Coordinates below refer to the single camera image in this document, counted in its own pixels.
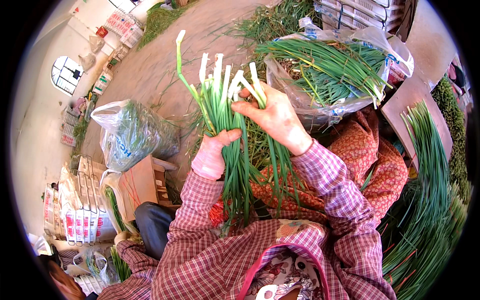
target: plaid shirt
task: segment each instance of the plaid shirt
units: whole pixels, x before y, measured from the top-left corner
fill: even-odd
[[[217,202],[223,182],[191,172],[158,267],[155,269],[155,260],[138,254],[145,268],[142,275],[132,269],[138,281],[133,284],[128,279],[115,298],[243,299],[255,273],[288,247],[318,268],[323,299],[396,299],[382,277],[382,245],[373,209],[346,179],[344,162],[316,141],[292,162],[322,196],[332,229],[302,222],[293,233],[282,235],[285,221],[272,219],[253,222],[240,235],[221,239],[211,230],[208,212]],[[284,212],[282,217],[296,216],[297,212]],[[309,215],[300,218],[318,222]],[[113,296],[109,289],[114,287],[105,289],[100,297],[107,291]]]

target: concrete floor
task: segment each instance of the concrete floor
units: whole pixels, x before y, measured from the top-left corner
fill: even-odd
[[[269,4],[270,0],[199,0],[188,9],[183,16],[175,21],[162,35],[150,42],[142,50],[131,49],[121,65],[115,70],[114,78],[100,96],[97,107],[113,101],[134,99],[147,107],[158,104],[160,97],[163,106],[157,113],[168,120],[183,120],[185,114],[197,109],[190,93],[184,84],[178,80],[167,90],[166,87],[176,76],[176,44],[175,39],[181,29],[186,30],[182,43],[184,61],[192,61],[183,66],[182,73],[189,83],[197,84],[200,59],[204,52],[209,52],[212,59],[215,53],[223,53],[224,64],[240,64],[249,62],[245,49],[239,49],[242,40],[225,36],[233,25],[232,20],[249,18],[253,10],[260,4]],[[187,127],[183,121],[178,124]],[[90,122],[83,144],[83,153],[90,155],[96,162],[104,162],[100,148],[100,125]],[[177,186],[181,188],[189,171],[189,155],[185,155],[189,147],[196,141],[198,133],[192,132],[181,141],[180,152],[168,161],[180,166],[179,171],[171,175],[177,178]]]

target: white plastic bag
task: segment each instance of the white plastic bag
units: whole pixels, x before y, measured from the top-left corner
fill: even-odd
[[[90,49],[93,53],[97,53],[105,45],[105,40],[99,36],[89,36],[88,43],[90,44]]]
[[[149,154],[167,159],[180,151],[178,128],[135,100],[98,107],[91,118],[103,128],[105,165],[117,172],[127,171]]]
[[[299,25],[300,28],[305,28],[304,33],[291,34],[277,40],[288,38],[310,40],[314,38],[323,41],[334,40],[345,44],[361,44],[370,48],[376,48],[386,55],[385,64],[377,73],[385,82],[390,71],[390,60],[395,61],[398,68],[407,77],[413,74],[413,57],[407,47],[398,37],[376,27],[368,27],[359,31],[344,29],[322,30],[315,26],[308,17],[300,19]],[[345,114],[355,112],[372,103],[371,97],[362,95],[362,97],[358,98],[352,94],[333,105],[321,107],[316,103],[312,103],[312,99],[303,90],[291,84],[293,80],[278,61],[267,56],[265,64],[267,66],[267,83],[271,87],[281,89],[287,94],[303,126],[310,132],[318,131],[322,127],[324,129],[326,124],[330,126],[338,123]]]
[[[88,53],[86,56],[78,56],[80,64],[84,71],[87,71],[96,64],[96,57],[92,53]]]
[[[299,20],[299,27],[305,28],[303,34],[291,34],[280,39],[298,38],[308,40],[314,38],[320,41],[338,41],[344,44],[360,44],[382,51],[393,60],[395,68],[407,77],[413,74],[413,56],[402,41],[380,28],[369,26],[361,30],[335,29],[322,30],[312,23],[309,17]]]
[[[133,226],[130,222],[125,221],[124,216],[126,215],[126,212],[125,212],[124,199],[123,199],[124,191],[122,189],[120,189],[120,187],[119,187],[119,181],[120,181],[121,174],[122,174],[121,172],[115,172],[115,171],[110,170],[110,169],[103,172],[102,179],[100,180],[100,192],[102,194],[102,198],[103,198],[104,203],[105,203],[105,208],[107,209],[108,217],[112,221],[113,227],[115,228],[117,233],[120,233],[122,230],[121,230],[119,224],[116,221],[115,215],[113,213],[113,207],[110,203],[110,199],[105,194],[105,188],[106,187],[111,187],[112,190],[113,190],[113,193],[115,194],[115,199],[117,200],[117,207],[118,207],[118,210],[120,212],[120,215],[122,216],[122,222],[125,225],[125,227],[133,235],[139,235],[139,232],[137,231],[135,226]]]

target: sleeve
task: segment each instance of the sleeve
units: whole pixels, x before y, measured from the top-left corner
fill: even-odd
[[[342,262],[339,277],[345,288],[355,299],[365,298],[375,289],[396,299],[391,285],[382,277],[382,243],[375,229],[374,211],[347,179],[345,163],[316,140],[292,162],[325,202],[325,213],[336,239],[334,252]]]
[[[158,260],[147,256],[143,246],[129,240],[119,242],[117,251],[130,267],[132,275],[124,282],[104,289],[98,296],[98,300],[150,299],[152,278],[158,266]]]
[[[210,246],[217,236],[210,229],[208,213],[223,190],[223,181],[208,180],[191,171],[181,192],[182,205],[170,223],[162,262],[189,260]]]

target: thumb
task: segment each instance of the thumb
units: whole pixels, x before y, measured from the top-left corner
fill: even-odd
[[[239,139],[242,135],[242,130],[240,128],[235,128],[232,130],[222,130],[216,137],[212,138],[220,142],[223,146],[230,145],[231,142]]]
[[[231,105],[233,111],[240,113],[250,119],[256,121],[264,113],[261,109],[254,107],[251,103],[246,101],[236,101]]]

